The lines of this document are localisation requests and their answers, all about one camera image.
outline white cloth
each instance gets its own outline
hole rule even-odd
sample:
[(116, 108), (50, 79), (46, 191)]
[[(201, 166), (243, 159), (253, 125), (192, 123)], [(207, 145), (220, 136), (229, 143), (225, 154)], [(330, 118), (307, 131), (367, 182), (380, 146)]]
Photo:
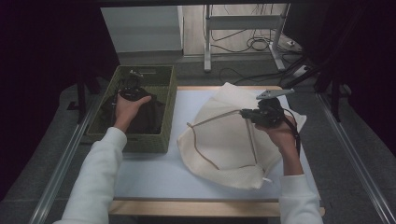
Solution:
[[(182, 160), (192, 173), (228, 187), (262, 187), (281, 155), (267, 134), (239, 114), (243, 108), (257, 108), (257, 103), (253, 91), (226, 83), (202, 106), (177, 139)], [(306, 116), (292, 113), (300, 131)]]
[[(56, 224), (107, 224), (108, 208), (114, 196), (114, 182), (120, 168), (125, 134), (109, 128), (105, 137), (93, 144), (85, 159), (62, 220)], [(318, 197), (305, 175), (282, 176), (279, 205), (282, 224), (322, 223)]]

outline hand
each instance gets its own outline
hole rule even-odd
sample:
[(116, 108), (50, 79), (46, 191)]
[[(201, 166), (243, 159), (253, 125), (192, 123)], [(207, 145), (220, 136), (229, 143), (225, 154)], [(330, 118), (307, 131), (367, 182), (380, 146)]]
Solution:
[(116, 107), (116, 123), (115, 128), (120, 129), (124, 133), (129, 127), (131, 121), (136, 117), (137, 111), (140, 106), (151, 100), (151, 96), (143, 97), (142, 99), (132, 102), (125, 100), (118, 94), (117, 107)]
[[(286, 118), (295, 126), (294, 119), (290, 116)], [(282, 124), (273, 129), (267, 129), (260, 125), (255, 125), (259, 130), (265, 131), (271, 141), (279, 148), (283, 158), (283, 174), (284, 175), (302, 175), (304, 173), (299, 155), (297, 153), (295, 138), (291, 129), (284, 121)]]
[[(286, 118), (293, 125), (296, 125), (294, 119), (291, 116), (286, 116)], [(277, 128), (269, 129), (257, 124), (255, 125), (255, 128), (265, 131), (269, 135), (271, 141), (273, 141), (273, 143), (279, 148), (280, 153), (283, 154), (286, 152), (286, 150), (296, 150), (294, 135), (291, 132), (289, 125), (284, 121)]]

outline metal rail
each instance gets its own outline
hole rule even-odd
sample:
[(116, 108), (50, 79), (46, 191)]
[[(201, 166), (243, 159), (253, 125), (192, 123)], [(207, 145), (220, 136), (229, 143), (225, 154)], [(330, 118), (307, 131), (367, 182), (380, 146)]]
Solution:
[(94, 96), (94, 98), (89, 102), (90, 109), (88, 113), (82, 120), (80, 124), (76, 127), (73, 136), (71, 137), (69, 143), (64, 150), (64, 154), (59, 159), (59, 162), (52, 173), (52, 176), (38, 201), (35, 211), (33, 212), (29, 224), (40, 224), (44, 223), (47, 215), (52, 207), (53, 201), (55, 200), (56, 194), (62, 182), (64, 181), (64, 176), (67, 173), (71, 160), (75, 155), (76, 149), (78, 147), (79, 141), (84, 134), (85, 128), (88, 125), (92, 115), (94, 114), (95, 108), (97, 108), (100, 103), (100, 97)]
[(330, 103), (327, 99), (327, 96), (324, 93), (318, 93), (317, 97), (319, 98), (323, 110), (326, 113), (326, 117), (329, 120), (332, 128), (337, 135), (338, 140), (340, 141), (346, 155), (349, 158), (352, 167), (355, 169), (356, 174), (358, 175), (359, 180), (361, 181), (364, 189), (366, 190), (368, 196), (370, 197), (375, 210), (379, 214), (383, 223), (386, 224), (396, 224), (395, 216), (392, 214), (392, 211), (389, 208), (389, 204), (385, 199), (384, 195), (381, 192), (379, 186), (375, 183), (370, 173), (368, 172), (366, 166), (364, 165), (361, 157), (359, 156), (358, 151), (353, 146), (351, 140), (349, 139), (347, 132), (345, 131), (342, 123), (337, 122), (337, 120), (332, 115), (330, 108)]

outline metal stand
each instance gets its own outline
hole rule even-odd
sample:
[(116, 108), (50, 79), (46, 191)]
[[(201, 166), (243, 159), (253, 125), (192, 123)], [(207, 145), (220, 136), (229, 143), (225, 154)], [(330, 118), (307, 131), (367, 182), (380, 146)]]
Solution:
[(269, 49), (275, 60), (278, 71), (285, 71), (285, 65), (282, 62), (277, 45), (280, 34), (285, 24), (290, 4), (287, 4), (280, 15), (263, 15), (263, 16), (211, 16), (210, 5), (206, 5), (205, 17), (205, 71), (211, 70), (210, 40), (209, 33), (212, 30), (243, 30), (243, 29), (276, 29), (274, 41), (269, 43)]

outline wooden table edge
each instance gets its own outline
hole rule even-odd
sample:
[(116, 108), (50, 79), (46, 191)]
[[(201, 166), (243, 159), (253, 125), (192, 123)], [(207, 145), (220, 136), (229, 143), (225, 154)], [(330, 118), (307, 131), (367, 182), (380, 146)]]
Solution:
[[(320, 207), (320, 214), (325, 209)], [(167, 217), (279, 217), (279, 203), (274, 202), (188, 202), (115, 200), (109, 214)]]
[[(282, 90), (278, 86), (238, 86), (245, 90)], [(178, 91), (215, 91), (220, 86), (177, 86)]]

